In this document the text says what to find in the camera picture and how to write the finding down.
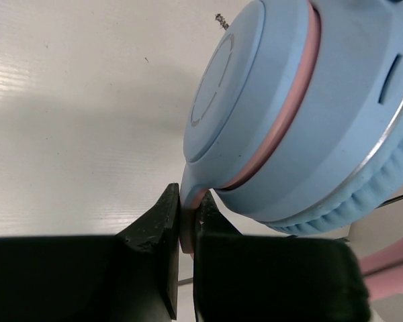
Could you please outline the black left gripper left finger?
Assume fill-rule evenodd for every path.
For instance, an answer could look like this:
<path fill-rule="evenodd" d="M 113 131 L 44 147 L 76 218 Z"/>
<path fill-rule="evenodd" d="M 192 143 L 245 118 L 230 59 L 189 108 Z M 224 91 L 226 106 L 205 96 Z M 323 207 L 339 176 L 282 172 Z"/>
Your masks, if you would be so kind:
<path fill-rule="evenodd" d="M 179 187 L 115 235 L 0 237 L 0 321 L 174 321 Z"/>

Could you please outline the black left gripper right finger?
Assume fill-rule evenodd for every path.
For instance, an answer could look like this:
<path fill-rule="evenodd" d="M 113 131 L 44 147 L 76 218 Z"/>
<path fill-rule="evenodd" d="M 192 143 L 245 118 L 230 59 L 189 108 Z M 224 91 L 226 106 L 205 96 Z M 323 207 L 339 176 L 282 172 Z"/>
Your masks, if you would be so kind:
<path fill-rule="evenodd" d="M 198 321 L 369 321 L 350 247 L 333 239 L 243 235 L 207 193 L 195 213 Z"/>

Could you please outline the blue pink cat-ear headphones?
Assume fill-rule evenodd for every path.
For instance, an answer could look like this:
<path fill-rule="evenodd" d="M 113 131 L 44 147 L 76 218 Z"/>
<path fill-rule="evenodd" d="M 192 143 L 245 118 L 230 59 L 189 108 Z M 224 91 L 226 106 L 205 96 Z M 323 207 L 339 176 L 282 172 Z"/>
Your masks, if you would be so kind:
<path fill-rule="evenodd" d="M 209 190 L 290 235 L 371 213 L 403 185 L 403 1 L 251 1 L 204 71 L 183 152 L 186 254 Z"/>

